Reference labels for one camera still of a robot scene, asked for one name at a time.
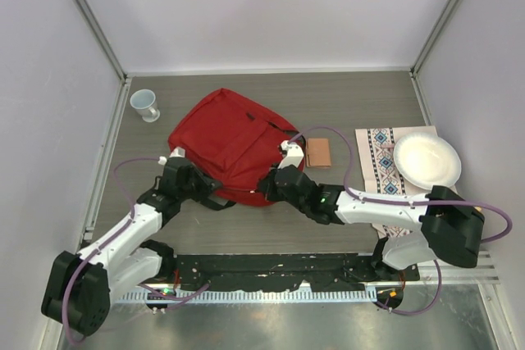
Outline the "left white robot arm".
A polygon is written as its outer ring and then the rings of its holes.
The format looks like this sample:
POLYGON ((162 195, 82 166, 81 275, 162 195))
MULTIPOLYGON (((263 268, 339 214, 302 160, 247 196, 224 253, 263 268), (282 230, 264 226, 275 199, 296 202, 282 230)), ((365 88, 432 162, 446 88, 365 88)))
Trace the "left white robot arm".
POLYGON ((119 223, 88 247, 55 258, 42 314, 90 336, 102 326, 112 304, 136 285, 150 279, 168 282, 176 270, 174 250, 151 236, 180 212, 184 201, 204 202, 221 187, 191 161, 168 159, 153 187, 131 203, 119 223))

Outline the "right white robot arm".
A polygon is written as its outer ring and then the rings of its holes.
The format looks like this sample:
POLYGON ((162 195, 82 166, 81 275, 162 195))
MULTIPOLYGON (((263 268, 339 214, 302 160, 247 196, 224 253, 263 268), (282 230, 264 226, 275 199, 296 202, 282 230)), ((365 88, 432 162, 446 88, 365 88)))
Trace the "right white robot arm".
POLYGON ((273 169, 257 190, 270 202, 287 202, 322 225, 377 224, 408 234, 380 239, 370 261, 379 280, 389 280, 413 264, 441 260, 451 266, 477 266, 485 222, 473 204, 444 186, 430 193, 388 196, 316 184, 295 166, 273 169))

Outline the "red backpack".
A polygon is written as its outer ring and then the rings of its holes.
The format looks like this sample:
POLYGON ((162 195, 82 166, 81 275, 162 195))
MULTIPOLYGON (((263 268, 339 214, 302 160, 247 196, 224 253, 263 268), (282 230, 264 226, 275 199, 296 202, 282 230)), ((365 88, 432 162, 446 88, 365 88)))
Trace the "red backpack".
POLYGON ((258 183, 282 155, 280 145, 299 131, 271 109, 229 89, 204 97, 168 137, 200 170, 222 183, 219 198, 251 207, 273 204, 258 183))

